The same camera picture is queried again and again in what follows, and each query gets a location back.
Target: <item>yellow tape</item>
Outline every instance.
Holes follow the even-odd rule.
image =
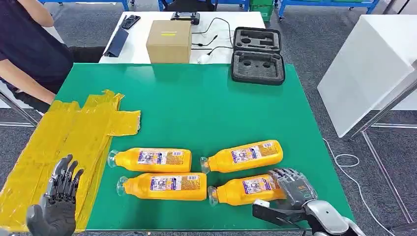
[[[83,168],[77,193],[77,230],[86,228],[100,186],[111,136],[134,135],[140,111],[119,112],[121,94],[106,90],[77,102],[53,102],[16,162],[0,192],[0,228],[27,231],[26,210],[45,192],[55,164],[73,154]]]

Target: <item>white table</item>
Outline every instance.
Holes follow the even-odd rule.
[[[417,15],[362,15],[317,89],[339,137],[417,79]],[[394,110],[417,110],[417,92]]]
[[[150,27],[154,20],[170,20],[173,12],[124,12],[113,32],[107,47],[112,41],[116,30],[123,21],[125,15],[138,15],[141,19],[128,30],[129,36],[121,50],[119,57],[102,57],[99,63],[134,63],[149,64],[148,51],[146,49],[146,41],[148,39]],[[191,32],[203,32],[207,29],[214,17],[222,18],[230,24],[230,34],[233,37],[236,27],[256,27],[265,28],[259,12],[200,12],[200,24],[191,27]],[[199,47],[193,45],[192,48],[214,48],[216,46],[231,47],[229,40],[229,27],[226,22],[214,20],[210,29],[205,34],[193,34],[192,43],[209,43],[216,35],[218,37],[208,46]],[[210,50],[191,50],[190,63],[197,63],[197,59],[207,54]],[[230,63],[232,58],[232,50],[227,48],[218,48],[212,54],[208,63]]]

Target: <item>green crate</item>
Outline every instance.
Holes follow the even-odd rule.
[[[273,4],[273,0],[250,0],[250,6],[252,5],[264,5],[269,6]]]
[[[259,11],[261,13],[262,19],[264,22],[269,22],[272,14],[273,6],[272,5],[252,5],[250,6],[250,11]]]

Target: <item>black cable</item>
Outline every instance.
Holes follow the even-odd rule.
[[[208,46],[208,45],[210,45],[217,37],[218,37],[219,35],[216,35],[211,41],[210,41],[210,43],[208,43],[208,44],[202,44],[202,43],[192,43],[192,45],[198,45],[198,46],[200,46],[200,47],[203,47],[203,46]]]
[[[405,3],[404,3],[404,5],[403,5],[403,7],[398,11],[398,15],[399,14],[401,14],[401,12],[404,10],[404,8],[408,5],[408,3],[410,2],[410,0],[407,0]]]
[[[216,50],[218,48],[229,48],[229,49],[233,49],[232,47],[227,47],[227,46],[217,46],[215,48],[192,48],[191,50],[211,50],[209,53],[207,53],[207,55],[210,55],[214,50]]]
[[[229,22],[228,21],[226,21],[225,19],[222,19],[222,18],[219,18],[219,17],[214,17],[213,18],[213,20],[210,22],[210,25],[207,27],[207,30],[206,31],[203,31],[203,32],[194,32],[194,34],[198,34],[198,33],[207,33],[208,32],[208,30],[210,29],[210,26],[211,26],[211,24],[213,24],[213,21],[215,20],[215,19],[218,19],[218,20],[222,20],[222,21],[224,21],[224,22],[226,22],[227,23],[227,26],[229,27],[229,40],[230,40],[230,44],[231,44],[231,46],[233,46],[233,42],[232,42],[232,34],[230,34],[230,24],[229,24]]]

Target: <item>white wire on floor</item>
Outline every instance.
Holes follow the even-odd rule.
[[[369,214],[371,214],[371,216],[372,216],[372,218],[375,220],[375,222],[377,222],[378,223],[378,225],[379,226],[381,226],[385,231],[387,231],[390,235],[392,235],[392,236],[395,236],[395,234],[393,234],[391,231],[389,231],[387,228],[385,228],[378,220],[377,220],[377,218],[374,216],[374,214],[372,213],[372,211],[371,211],[371,209],[369,208],[369,206],[368,206],[368,204],[366,203],[366,201],[365,201],[365,199],[363,198],[363,195],[362,195],[362,190],[361,190],[361,188],[360,188],[360,184],[354,179],[354,178],[352,178],[350,175],[348,175],[348,173],[346,173],[343,169],[342,169],[342,167],[354,167],[354,166],[357,166],[357,165],[359,165],[359,163],[360,163],[360,160],[359,160],[359,158],[357,157],[357,156],[355,156],[355,155],[351,155],[351,154],[339,154],[339,155],[337,155],[337,156],[334,156],[334,153],[333,153],[333,150],[331,150],[331,147],[330,147],[330,144],[328,144],[328,141],[325,139],[325,138],[323,138],[323,140],[325,141],[325,143],[326,143],[326,145],[327,145],[327,147],[328,147],[328,149],[329,149],[329,151],[330,151],[330,153],[331,153],[331,155],[332,155],[332,157],[333,157],[333,160],[334,160],[334,162],[336,163],[336,166],[337,167],[339,167],[339,169],[348,177],[348,178],[350,178],[353,182],[355,182],[356,183],[356,185],[357,185],[357,188],[359,189],[359,195],[360,195],[360,198],[362,199],[362,202],[363,202],[363,204],[365,205],[365,207],[366,207],[366,209],[368,209],[368,212],[369,212]],[[355,164],[353,164],[353,165],[340,165],[338,162],[337,162],[337,158],[338,157],[341,157],[341,156],[350,156],[350,157],[354,157],[354,158],[356,158],[356,160],[357,160],[357,163],[355,163]]]

